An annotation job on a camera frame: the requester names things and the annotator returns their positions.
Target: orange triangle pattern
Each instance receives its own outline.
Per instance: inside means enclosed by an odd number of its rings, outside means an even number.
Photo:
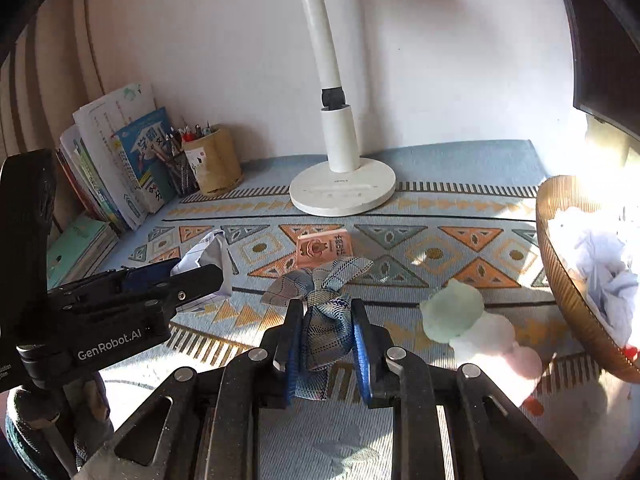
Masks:
[[[274,308],[269,307],[267,312],[264,314],[262,318],[262,322],[258,327],[258,333],[264,332],[274,326],[278,326],[284,323],[284,316],[278,313]]]
[[[438,229],[454,237],[476,253],[487,247],[503,231],[503,229],[485,227],[438,227]]]
[[[222,304],[220,310],[216,314],[216,317],[213,318],[213,321],[222,321],[224,319],[228,319],[230,317],[236,316],[238,313],[234,310],[228,300],[225,300],[225,303]]]
[[[255,323],[256,321],[260,321],[260,316],[255,313],[254,309],[246,304],[244,307],[242,307],[242,310],[240,311],[240,314],[238,315],[236,324],[234,326],[238,328],[240,326]]]
[[[340,227],[342,227],[340,224],[285,224],[281,225],[280,229],[282,229],[282,232],[286,234],[293,243],[296,243],[296,240],[301,235],[321,233],[322,231],[333,231],[334,229],[339,229]]]
[[[183,244],[187,240],[191,240],[193,237],[201,235],[202,233],[207,232],[211,229],[213,225],[196,225],[196,226],[188,226],[181,225],[178,229],[180,230],[180,243]]]
[[[455,276],[456,280],[475,288],[519,288],[521,285],[494,266],[476,258]]]
[[[256,278],[279,278],[290,270],[296,269],[296,253],[286,254],[270,264],[266,264],[260,269],[252,270],[248,276]]]
[[[173,249],[169,249],[165,253],[159,254],[149,263],[156,264],[158,262],[164,262],[165,260],[170,260],[171,258],[180,258],[180,247],[174,247]]]

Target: wicker tray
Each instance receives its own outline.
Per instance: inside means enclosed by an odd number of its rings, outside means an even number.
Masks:
[[[601,203],[590,198],[586,186],[573,176],[555,176],[540,186],[536,200],[536,226],[546,278],[562,315],[584,349],[606,371],[623,381],[640,383],[640,368],[623,355],[593,315],[549,241],[548,221],[556,216],[558,209],[572,206],[587,213],[602,208]]]

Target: patterned tablecloth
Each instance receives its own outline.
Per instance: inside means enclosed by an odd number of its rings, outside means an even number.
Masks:
[[[506,316],[517,341],[535,348],[545,364],[522,411],[580,478],[615,478],[640,438],[634,402],[640,392],[585,354],[554,303],[536,238],[536,193],[529,186],[401,182],[385,205],[348,218],[301,213],[287,186],[239,189],[217,199],[196,194],[151,226],[145,243],[122,263],[134,267],[180,257],[209,229],[225,231],[233,296],[206,304],[204,312],[179,314],[165,345],[206,369],[256,346],[266,329],[282,322],[284,309],[261,304],[260,296],[292,269],[296,237],[344,227],[354,254],[374,261],[370,272],[347,286],[364,300],[372,323],[428,363],[453,367],[452,349],[424,335],[416,304],[451,278],[477,287],[486,308]],[[126,367],[117,368],[123,376]],[[106,372],[107,378],[115,375]],[[270,438],[262,454],[264,478],[388,478],[391,414],[368,412],[359,402],[347,358],[330,372],[327,403],[300,400],[287,416],[265,414],[263,431]],[[336,421],[328,433],[305,432],[292,418],[298,412],[307,421]],[[289,446],[286,452],[282,446]],[[292,449],[300,457],[297,465],[282,459]]]

